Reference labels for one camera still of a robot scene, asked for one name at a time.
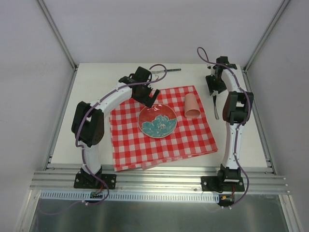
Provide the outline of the aluminium front rail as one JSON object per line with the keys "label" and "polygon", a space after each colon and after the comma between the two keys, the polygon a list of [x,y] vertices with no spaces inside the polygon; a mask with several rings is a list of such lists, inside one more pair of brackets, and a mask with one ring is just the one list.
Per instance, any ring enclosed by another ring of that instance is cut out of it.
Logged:
{"label": "aluminium front rail", "polygon": [[[78,164],[49,164],[45,170],[35,171],[30,188],[72,189],[79,169]],[[115,189],[127,192],[201,192],[201,177],[216,175],[217,171],[215,167],[158,166],[117,172]],[[291,194],[286,177],[274,174],[271,168],[249,168],[246,173],[249,194]]]}

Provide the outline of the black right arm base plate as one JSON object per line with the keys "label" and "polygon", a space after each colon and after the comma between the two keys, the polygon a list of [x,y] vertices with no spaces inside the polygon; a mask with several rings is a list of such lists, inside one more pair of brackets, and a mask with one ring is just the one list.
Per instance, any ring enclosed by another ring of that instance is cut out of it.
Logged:
{"label": "black right arm base plate", "polygon": [[202,176],[201,178],[202,191],[214,191],[218,193],[223,192],[244,192],[245,187],[243,178],[241,177],[237,182],[221,181],[217,176]]}

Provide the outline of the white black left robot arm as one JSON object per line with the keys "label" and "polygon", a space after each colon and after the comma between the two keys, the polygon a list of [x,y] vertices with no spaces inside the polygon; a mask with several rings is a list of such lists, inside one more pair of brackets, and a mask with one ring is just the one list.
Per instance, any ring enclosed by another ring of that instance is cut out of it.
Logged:
{"label": "white black left robot arm", "polygon": [[160,91],[153,89],[150,84],[161,81],[167,75],[167,71],[159,77],[149,69],[138,67],[134,73],[120,78],[116,86],[105,96],[91,103],[81,101],[78,103],[71,131],[75,136],[75,146],[82,150],[81,172],[87,173],[84,181],[96,188],[101,184],[101,165],[99,164],[98,144],[105,132],[105,117],[123,102],[134,99],[150,108],[154,104]]}

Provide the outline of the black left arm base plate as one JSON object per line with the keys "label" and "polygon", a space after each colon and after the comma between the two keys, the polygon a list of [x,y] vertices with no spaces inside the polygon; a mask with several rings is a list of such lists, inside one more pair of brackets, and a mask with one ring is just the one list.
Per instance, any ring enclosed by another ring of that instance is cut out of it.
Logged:
{"label": "black left arm base plate", "polygon": [[[116,188],[116,174],[102,174],[99,178],[105,182],[109,189]],[[101,186],[102,182],[88,173],[77,173],[73,184],[75,189],[100,189]]]}

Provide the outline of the red teal ceramic plate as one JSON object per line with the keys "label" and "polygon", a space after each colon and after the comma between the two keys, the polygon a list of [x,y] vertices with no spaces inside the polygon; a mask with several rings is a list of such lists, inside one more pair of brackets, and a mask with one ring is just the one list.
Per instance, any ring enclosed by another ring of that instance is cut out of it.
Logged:
{"label": "red teal ceramic plate", "polygon": [[177,116],[166,104],[153,104],[152,108],[144,107],[138,116],[138,126],[148,137],[161,139],[172,134],[177,126]]}

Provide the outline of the aluminium frame post right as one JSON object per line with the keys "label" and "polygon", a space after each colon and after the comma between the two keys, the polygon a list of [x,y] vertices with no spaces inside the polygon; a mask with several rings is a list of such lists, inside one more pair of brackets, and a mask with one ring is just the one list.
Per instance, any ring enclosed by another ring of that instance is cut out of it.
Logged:
{"label": "aluminium frame post right", "polygon": [[255,46],[252,54],[250,55],[248,61],[243,67],[243,70],[245,73],[248,72],[250,67],[253,65],[255,60],[257,59],[259,53],[262,51],[264,45],[266,44],[268,38],[272,34],[273,30],[275,29],[276,25],[278,24],[279,20],[285,13],[286,9],[288,8],[289,4],[291,3],[291,0],[282,0],[279,7],[275,11],[272,19],[270,20],[268,26],[266,27],[265,31],[263,32],[261,38],[259,39],[257,45]]}

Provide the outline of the aluminium frame post left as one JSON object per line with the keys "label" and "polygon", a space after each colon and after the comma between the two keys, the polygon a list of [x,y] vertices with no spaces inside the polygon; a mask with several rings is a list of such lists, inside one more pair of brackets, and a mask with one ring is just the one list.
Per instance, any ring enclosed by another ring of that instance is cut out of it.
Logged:
{"label": "aluminium frame post left", "polygon": [[40,8],[42,14],[44,15],[45,20],[47,21],[53,35],[55,36],[62,52],[64,53],[67,61],[69,62],[70,66],[73,68],[73,70],[76,70],[78,68],[78,65],[76,64],[76,62],[74,61],[46,3],[44,0],[35,0],[38,7]]}

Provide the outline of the aluminium frame post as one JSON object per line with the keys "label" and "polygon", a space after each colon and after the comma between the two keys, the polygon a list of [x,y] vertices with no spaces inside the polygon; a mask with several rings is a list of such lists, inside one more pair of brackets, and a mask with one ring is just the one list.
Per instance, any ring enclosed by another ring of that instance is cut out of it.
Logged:
{"label": "aluminium frame post", "polygon": [[47,21],[53,35],[55,36],[62,52],[64,53],[67,61],[69,62],[70,66],[73,68],[73,70],[76,70],[78,68],[78,65],[76,64],[76,62],[74,61],[46,3],[44,0],[35,0],[38,7],[40,8],[42,14],[44,15],[45,20]]}
{"label": "aluminium frame post", "polygon": [[252,54],[250,55],[248,61],[243,67],[243,70],[245,73],[248,72],[250,67],[253,65],[255,60],[257,59],[259,53],[262,51],[264,45],[266,44],[268,38],[272,34],[273,30],[275,29],[276,25],[278,24],[279,20],[285,13],[286,9],[288,8],[289,4],[291,3],[291,0],[282,0],[279,7],[275,11],[272,19],[270,20],[268,26],[266,27],[265,31],[263,32],[261,38],[259,39],[257,45],[255,46]]}

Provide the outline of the salmon pink plastic cup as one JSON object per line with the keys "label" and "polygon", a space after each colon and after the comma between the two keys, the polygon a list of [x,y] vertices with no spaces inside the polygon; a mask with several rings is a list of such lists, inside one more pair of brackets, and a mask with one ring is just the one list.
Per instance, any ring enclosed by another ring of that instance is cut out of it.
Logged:
{"label": "salmon pink plastic cup", "polygon": [[184,115],[190,119],[200,116],[199,105],[194,93],[188,93],[184,98]]}

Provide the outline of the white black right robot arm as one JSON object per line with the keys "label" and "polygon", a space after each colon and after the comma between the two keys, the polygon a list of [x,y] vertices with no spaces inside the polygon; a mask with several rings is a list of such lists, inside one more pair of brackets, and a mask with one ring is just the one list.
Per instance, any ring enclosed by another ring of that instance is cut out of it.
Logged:
{"label": "white black right robot arm", "polygon": [[231,64],[228,57],[220,56],[211,67],[213,72],[205,77],[210,96],[213,98],[215,118],[219,119],[216,96],[225,90],[228,92],[222,118],[226,122],[225,155],[218,171],[216,186],[228,190],[241,180],[239,167],[240,147],[244,126],[250,118],[254,94],[240,86],[236,76],[236,64]]}

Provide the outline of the silver table knife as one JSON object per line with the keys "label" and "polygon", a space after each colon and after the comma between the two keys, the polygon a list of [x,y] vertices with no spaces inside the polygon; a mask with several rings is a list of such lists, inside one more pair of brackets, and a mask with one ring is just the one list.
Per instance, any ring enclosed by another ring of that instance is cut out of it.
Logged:
{"label": "silver table knife", "polygon": [[218,115],[217,105],[216,105],[217,95],[213,95],[212,99],[213,99],[214,116],[216,120],[219,120],[219,115]]}

